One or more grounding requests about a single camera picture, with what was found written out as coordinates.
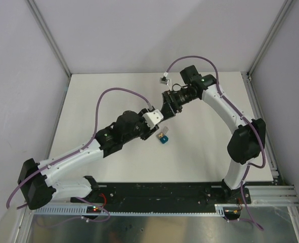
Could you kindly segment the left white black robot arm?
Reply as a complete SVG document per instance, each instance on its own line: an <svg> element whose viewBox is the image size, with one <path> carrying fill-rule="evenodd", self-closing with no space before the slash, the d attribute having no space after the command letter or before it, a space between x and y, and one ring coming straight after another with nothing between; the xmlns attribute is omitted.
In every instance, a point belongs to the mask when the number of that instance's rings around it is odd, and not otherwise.
<svg viewBox="0 0 299 243"><path fill-rule="evenodd" d="M99 189L92 176L63 181L62 177L79 167L101 160L133 139L148 139L158 130L162 113L142 109L139 113L125 111L115 122L96 132L88 143L62 156L36 162L33 158L23 163L18 185L31 210L39 209L53 199L81 197L89 202L99 198Z"/></svg>

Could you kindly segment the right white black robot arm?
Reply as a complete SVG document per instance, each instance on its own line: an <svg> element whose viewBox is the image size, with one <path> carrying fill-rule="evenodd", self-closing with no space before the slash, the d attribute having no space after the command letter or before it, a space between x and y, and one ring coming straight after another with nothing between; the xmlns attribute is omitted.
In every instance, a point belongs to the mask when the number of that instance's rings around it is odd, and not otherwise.
<svg viewBox="0 0 299 243"><path fill-rule="evenodd" d="M232 134L227 145L231 162L222 180L221 197L225 202L233 203L239 198L239 189L243 189L249 168L255 165L252 161L262 156L262 164L257 168L262 169L266 165L266 124L261 118L246 117L244 112L226 97L217 75L202 76L193 65L183 69L180 75L184 86L178 91L162 93L163 103L160 111L167 120L180 113L183 105L200 99L225 122Z"/></svg>

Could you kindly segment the blue pill box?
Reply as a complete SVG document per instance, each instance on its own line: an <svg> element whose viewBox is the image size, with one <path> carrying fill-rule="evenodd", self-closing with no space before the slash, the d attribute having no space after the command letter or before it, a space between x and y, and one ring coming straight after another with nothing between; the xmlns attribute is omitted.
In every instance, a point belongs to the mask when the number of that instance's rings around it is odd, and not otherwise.
<svg viewBox="0 0 299 243"><path fill-rule="evenodd" d="M161 144L165 144L166 142L168 142L168 136L162 136L161 138L159 138L159 141Z"/></svg>

